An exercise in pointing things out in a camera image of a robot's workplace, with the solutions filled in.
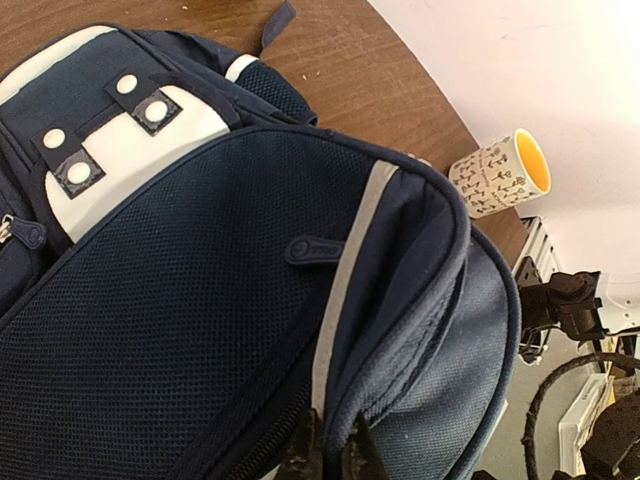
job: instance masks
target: metal zipper slider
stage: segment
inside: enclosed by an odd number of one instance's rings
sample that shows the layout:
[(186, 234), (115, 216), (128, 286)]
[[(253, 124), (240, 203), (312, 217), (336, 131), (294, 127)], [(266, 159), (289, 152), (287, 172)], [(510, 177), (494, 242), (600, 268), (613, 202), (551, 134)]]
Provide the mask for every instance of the metal zipper slider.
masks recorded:
[(7, 214), (0, 224), (0, 244), (12, 237), (22, 242), (29, 250), (38, 250), (47, 243), (44, 225)]

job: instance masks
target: white wall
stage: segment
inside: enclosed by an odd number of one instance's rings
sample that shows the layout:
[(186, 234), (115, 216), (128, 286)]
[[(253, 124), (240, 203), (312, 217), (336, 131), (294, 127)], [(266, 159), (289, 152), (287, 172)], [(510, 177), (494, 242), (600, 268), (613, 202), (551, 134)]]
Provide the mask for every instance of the white wall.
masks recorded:
[(640, 272), (640, 0), (370, 1), (480, 144), (538, 139), (564, 269)]

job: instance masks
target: paper cup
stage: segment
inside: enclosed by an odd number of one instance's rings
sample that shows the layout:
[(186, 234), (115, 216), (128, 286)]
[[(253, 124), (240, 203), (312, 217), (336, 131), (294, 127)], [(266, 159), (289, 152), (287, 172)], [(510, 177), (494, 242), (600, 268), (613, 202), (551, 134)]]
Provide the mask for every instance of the paper cup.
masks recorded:
[(540, 146), (519, 128), (513, 136), (458, 160), (449, 180), (469, 215), (482, 218), (549, 193), (551, 174)]

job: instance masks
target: navy blue backpack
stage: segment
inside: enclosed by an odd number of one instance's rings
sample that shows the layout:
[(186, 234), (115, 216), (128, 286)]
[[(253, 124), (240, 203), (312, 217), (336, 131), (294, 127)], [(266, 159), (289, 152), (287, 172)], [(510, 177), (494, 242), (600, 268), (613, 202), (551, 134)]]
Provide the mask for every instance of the navy blue backpack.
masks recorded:
[(289, 478), (310, 408), (325, 478), (358, 418), (390, 478), (471, 475), (509, 269), (439, 172), (315, 123), (186, 33), (90, 26), (4, 77), (1, 478)]

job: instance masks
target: brown wooden surface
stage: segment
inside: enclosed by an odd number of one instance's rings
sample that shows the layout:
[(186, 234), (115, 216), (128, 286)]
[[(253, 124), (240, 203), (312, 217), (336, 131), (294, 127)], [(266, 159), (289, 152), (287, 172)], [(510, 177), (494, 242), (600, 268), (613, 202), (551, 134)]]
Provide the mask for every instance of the brown wooden surface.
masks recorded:
[[(100, 22), (186, 30), (255, 54), (280, 2), (4, 0), (0, 71), (56, 36)], [(433, 80), (366, 1), (292, 3), (298, 18), (264, 60), (305, 95), (321, 126), (413, 153), (442, 171), (477, 148)], [(513, 263), (526, 238), (515, 211), (478, 223)]]

